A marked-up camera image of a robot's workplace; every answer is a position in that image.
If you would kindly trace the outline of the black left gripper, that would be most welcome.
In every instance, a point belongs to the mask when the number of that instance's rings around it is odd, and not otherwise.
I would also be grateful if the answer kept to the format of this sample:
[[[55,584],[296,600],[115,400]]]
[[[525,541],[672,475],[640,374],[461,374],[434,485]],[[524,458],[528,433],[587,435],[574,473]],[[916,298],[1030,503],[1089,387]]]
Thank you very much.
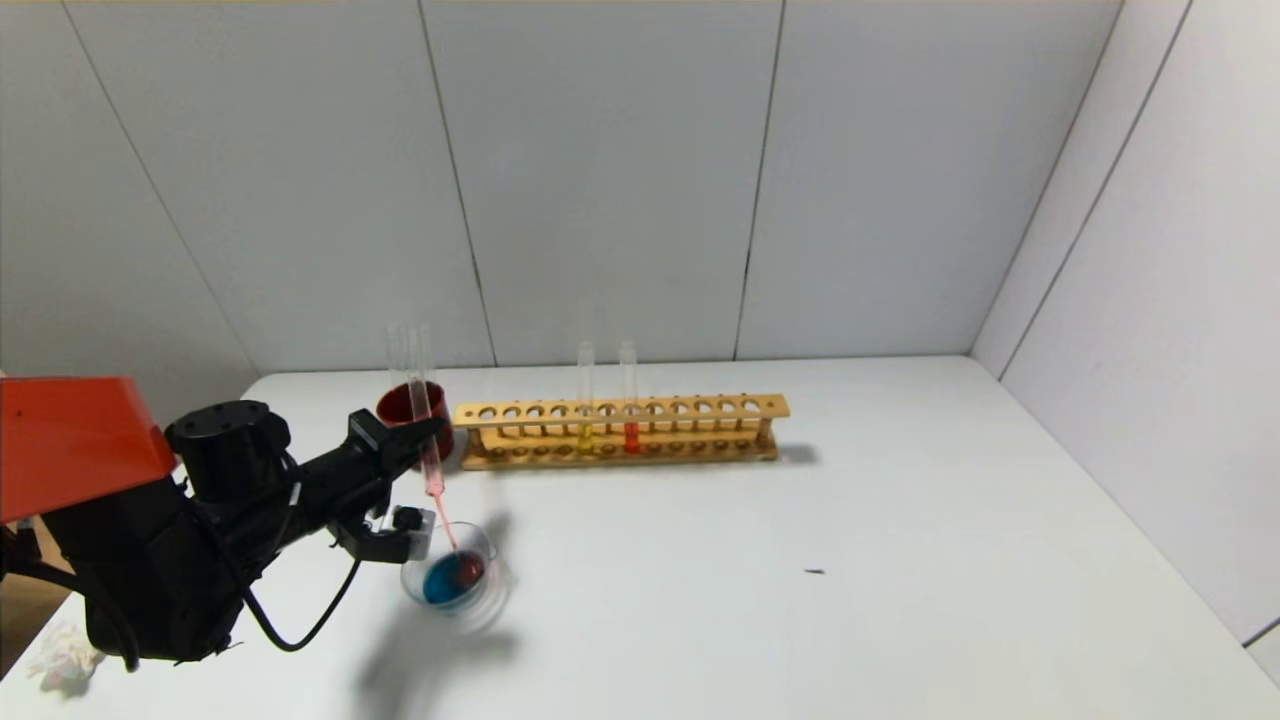
[[[410,469],[424,455],[443,461],[447,452],[442,437],[447,437],[443,416],[384,425],[369,410],[352,413],[346,438],[301,466],[302,518],[307,523],[364,515],[383,518],[390,507],[387,469]]]

